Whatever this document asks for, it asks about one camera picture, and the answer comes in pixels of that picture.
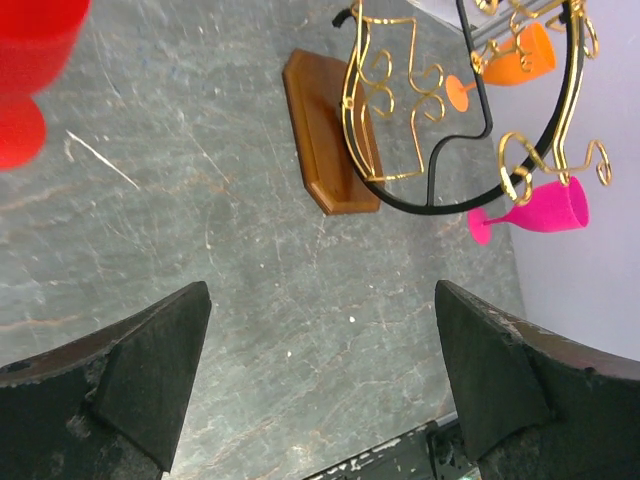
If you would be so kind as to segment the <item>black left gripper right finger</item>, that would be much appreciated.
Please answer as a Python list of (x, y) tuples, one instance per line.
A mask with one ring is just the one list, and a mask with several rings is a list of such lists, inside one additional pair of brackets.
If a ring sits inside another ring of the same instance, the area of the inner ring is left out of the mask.
[(636, 479), (639, 363), (440, 280), (441, 349), (466, 455), (484, 479)]

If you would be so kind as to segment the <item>pink plastic wine glass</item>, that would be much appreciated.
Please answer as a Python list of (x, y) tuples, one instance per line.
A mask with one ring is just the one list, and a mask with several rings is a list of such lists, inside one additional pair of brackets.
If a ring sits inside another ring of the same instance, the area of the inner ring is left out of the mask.
[(588, 199), (576, 177), (571, 177), (567, 186), (556, 181), (536, 187), (526, 205), (515, 205), (501, 217), (489, 218), (482, 207), (467, 214), (470, 234), (480, 245), (490, 243), (494, 224), (508, 223), (524, 230), (550, 234), (583, 229), (589, 221)]

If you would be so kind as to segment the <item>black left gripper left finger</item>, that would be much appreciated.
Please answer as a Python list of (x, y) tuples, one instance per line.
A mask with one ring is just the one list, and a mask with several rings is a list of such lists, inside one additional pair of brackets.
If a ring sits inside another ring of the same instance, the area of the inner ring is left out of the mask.
[(171, 470), (212, 302), (193, 282), (1, 369), (4, 479), (159, 479)]

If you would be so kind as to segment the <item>red plastic wine glass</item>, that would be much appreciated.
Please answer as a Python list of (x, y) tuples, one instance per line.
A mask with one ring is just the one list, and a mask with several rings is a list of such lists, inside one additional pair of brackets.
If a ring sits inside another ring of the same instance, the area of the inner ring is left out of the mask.
[(68, 62), (91, 2), (1, 3), (1, 169), (38, 155), (47, 126), (33, 96), (52, 84)]

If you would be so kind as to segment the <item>orange plastic wine glass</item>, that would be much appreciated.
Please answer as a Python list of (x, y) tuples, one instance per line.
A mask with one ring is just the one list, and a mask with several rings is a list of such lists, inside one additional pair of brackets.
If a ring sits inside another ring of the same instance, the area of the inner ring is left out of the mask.
[(556, 68), (554, 47), (545, 27), (532, 23), (498, 46), (498, 54), (479, 58), (485, 84), (512, 87), (546, 75)]

